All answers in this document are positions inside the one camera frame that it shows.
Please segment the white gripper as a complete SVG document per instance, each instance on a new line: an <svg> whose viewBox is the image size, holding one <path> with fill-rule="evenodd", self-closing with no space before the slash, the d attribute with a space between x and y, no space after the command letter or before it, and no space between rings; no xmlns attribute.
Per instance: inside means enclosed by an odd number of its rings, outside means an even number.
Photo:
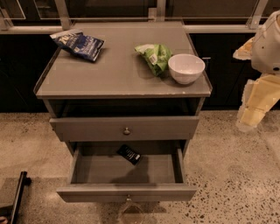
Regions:
<svg viewBox="0 0 280 224"><path fill-rule="evenodd" d="M273 12L254 38L234 51L235 59L251 60L251 66L263 73L257 80L248 80L244 87L236 121L239 131L248 132L256 128L280 100L279 18L280 10Z"/></svg>

